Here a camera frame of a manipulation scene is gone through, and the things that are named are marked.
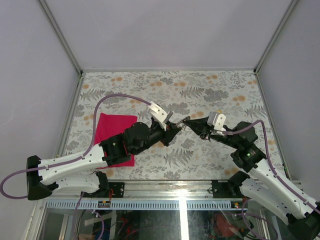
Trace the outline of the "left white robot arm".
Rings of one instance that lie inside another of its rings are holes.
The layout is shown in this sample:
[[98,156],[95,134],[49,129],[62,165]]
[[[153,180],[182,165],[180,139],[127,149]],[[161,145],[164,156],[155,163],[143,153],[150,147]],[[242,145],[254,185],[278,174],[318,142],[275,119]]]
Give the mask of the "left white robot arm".
[[54,193],[72,191],[105,197],[110,190],[106,174],[98,172],[84,180],[76,174],[128,162],[159,142],[168,146],[180,131],[178,125],[170,121],[165,126],[155,120],[151,121],[151,126],[135,122],[122,133],[93,145],[87,151],[52,159],[30,156],[26,162],[27,199],[41,200]]

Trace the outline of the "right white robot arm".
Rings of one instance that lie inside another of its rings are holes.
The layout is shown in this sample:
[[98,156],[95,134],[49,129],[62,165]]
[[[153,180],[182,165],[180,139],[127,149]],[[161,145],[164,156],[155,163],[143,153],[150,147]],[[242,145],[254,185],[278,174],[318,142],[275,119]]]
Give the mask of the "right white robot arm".
[[233,197],[248,197],[278,216],[298,240],[313,240],[320,235],[320,203],[304,193],[272,165],[269,152],[260,150],[254,126],[241,121],[230,129],[211,117],[182,121],[202,140],[214,140],[235,151],[231,158],[240,169],[228,179]]

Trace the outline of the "red cloth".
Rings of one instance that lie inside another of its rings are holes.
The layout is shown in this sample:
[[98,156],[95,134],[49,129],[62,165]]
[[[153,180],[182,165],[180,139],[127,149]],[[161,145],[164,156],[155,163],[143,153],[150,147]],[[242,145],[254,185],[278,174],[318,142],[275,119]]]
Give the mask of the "red cloth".
[[137,119],[138,117],[135,115],[101,113],[95,131],[94,145],[98,145],[110,137],[122,134],[125,129],[136,123]]

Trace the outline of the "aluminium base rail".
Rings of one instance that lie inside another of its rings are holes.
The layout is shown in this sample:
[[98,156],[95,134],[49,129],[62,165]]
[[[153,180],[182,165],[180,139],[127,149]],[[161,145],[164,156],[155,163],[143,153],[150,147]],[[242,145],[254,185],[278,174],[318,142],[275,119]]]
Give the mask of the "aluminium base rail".
[[223,197],[217,180],[127,180],[121,198],[88,198],[77,194],[45,200],[50,209],[73,210],[239,210],[243,197]]

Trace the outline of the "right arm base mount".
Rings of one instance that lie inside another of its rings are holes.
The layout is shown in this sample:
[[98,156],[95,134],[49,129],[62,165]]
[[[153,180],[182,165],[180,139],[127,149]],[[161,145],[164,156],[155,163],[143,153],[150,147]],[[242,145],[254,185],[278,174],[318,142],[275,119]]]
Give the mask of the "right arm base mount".
[[249,175],[243,171],[237,171],[227,180],[211,180],[211,187],[207,189],[214,199],[234,199],[243,198],[244,195],[240,191],[240,186]]

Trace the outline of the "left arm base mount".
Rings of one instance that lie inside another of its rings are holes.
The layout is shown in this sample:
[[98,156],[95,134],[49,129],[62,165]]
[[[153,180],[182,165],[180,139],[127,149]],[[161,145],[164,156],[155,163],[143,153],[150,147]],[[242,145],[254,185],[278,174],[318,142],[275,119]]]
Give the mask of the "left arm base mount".
[[98,177],[98,190],[93,194],[95,198],[124,197],[124,182],[109,182],[107,175],[101,171],[96,172],[96,176]]

